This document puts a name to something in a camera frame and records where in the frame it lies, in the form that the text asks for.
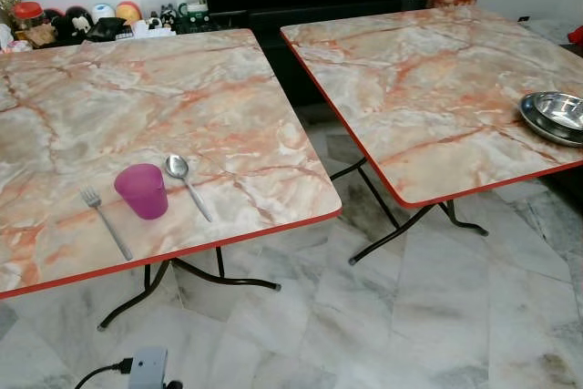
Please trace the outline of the purple plastic cup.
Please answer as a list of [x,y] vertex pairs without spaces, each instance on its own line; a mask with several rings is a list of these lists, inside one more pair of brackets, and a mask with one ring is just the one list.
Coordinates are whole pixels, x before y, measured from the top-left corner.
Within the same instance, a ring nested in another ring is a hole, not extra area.
[[157,165],[130,165],[117,175],[114,189],[143,220],[161,218],[169,210],[166,185]]

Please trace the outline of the steel fork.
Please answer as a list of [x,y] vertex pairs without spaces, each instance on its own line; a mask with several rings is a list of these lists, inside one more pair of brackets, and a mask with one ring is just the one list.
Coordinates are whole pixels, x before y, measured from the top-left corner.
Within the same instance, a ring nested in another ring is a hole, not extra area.
[[111,235],[113,242],[117,244],[122,257],[124,257],[126,261],[132,261],[134,257],[132,251],[130,251],[128,246],[122,242],[116,228],[114,228],[112,222],[109,221],[108,217],[106,217],[104,211],[101,209],[101,203],[103,202],[101,202],[99,194],[96,193],[94,189],[82,189],[82,199],[90,209],[96,211],[96,214],[98,214],[101,222],[104,223],[109,235]]

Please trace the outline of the steel spoon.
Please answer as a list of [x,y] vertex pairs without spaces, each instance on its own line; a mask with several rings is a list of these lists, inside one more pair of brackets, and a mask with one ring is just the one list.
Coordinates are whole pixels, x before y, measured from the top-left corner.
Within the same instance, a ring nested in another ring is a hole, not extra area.
[[208,207],[205,206],[203,199],[195,190],[195,188],[193,188],[190,180],[188,180],[190,173],[189,163],[182,156],[169,155],[167,156],[166,160],[164,160],[164,171],[166,171],[168,176],[183,182],[183,185],[186,186],[186,189],[190,194],[193,203],[195,203],[201,215],[203,215],[204,219],[208,222],[213,222],[213,218],[211,217]]

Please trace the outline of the marble top folding table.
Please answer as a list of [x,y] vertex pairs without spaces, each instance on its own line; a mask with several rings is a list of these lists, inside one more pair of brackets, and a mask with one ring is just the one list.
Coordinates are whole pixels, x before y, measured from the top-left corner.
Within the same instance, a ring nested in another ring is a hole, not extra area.
[[[182,156],[213,222],[164,160]],[[143,220],[114,189],[162,171],[169,210]],[[95,210],[132,251],[126,261]],[[0,55],[0,299],[157,265],[336,218],[342,203],[255,36],[228,30]]]
[[359,15],[281,27],[363,158],[413,217],[455,199],[578,168],[580,148],[541,138],[522,97],[583,92],[582,59],[474,6]]

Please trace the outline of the steel plate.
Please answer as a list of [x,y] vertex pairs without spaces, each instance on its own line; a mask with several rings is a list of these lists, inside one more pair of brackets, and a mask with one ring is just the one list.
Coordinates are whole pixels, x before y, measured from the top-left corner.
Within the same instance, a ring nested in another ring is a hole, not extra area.
[[528,121],[528,118],[525,118],[525,115],[522,115],[522,111],[520,110],[520,107],[519,107],[519,114],[521,115],[521,118],[523,118],[526,121],[526,123],[530,127],[530,129],[532,129],[534,132],[536,132],[538,135],[540,135],[541,138],[549,139],[550,142],[558,143],[561,145],[568,145],[568,147],[572,147],[572,148],[582,148],[583,147],[583,132],[582,132],[582,135],[578,135],[578,134],[569,135],[566,138],[562,138],[562,136],[559,135],[559,131],[557,129],[553,129],[550,132],[548,132],[546,130],[539,128],[538,126],[533,126],[533,124]]

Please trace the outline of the steel bowl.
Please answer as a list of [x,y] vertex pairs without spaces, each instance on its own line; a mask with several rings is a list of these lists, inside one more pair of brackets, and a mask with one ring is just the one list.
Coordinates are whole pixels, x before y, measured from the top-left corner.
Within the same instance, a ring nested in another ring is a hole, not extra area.
[[520,110],[539,128],[559,131],[562,138],[582,135],[583,98],[563,92],[536,92],[522,97]]

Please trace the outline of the yellow pink round toy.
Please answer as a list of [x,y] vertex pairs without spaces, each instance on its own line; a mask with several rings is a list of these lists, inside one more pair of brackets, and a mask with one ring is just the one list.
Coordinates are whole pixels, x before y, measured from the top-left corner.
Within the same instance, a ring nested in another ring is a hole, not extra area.
[[117,18],[125,19],[126,26],[133,26],[134,23],[142,21],[140,7],[130,1],[122,1],[114,7],[114,15]]

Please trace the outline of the black mouse plush toy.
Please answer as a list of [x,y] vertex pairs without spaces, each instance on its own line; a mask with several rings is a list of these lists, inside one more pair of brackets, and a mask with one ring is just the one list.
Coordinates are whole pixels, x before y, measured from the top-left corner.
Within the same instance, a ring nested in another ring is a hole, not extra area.
[[59,34],[63,38],[84,39],[93,26],[91,14],[83,6],[75,5],[69,7],[64,18],[66,23],[58,28]]

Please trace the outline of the white blue round toy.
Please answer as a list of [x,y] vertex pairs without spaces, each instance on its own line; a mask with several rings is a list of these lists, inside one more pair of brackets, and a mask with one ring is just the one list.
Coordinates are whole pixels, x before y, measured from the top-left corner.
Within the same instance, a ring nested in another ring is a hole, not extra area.
[[91,7],[93,23],[100,21],[101,18],[116,18],[116,9],[111,5],[93,5]]

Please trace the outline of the red lid jar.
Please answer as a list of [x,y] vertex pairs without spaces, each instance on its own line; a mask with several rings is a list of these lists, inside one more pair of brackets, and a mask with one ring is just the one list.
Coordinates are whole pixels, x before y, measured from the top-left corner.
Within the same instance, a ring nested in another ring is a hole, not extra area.
[[25,32],[46,23],[45,10],[40,3],[32,1],[16,2],[12,10],[17,31]]

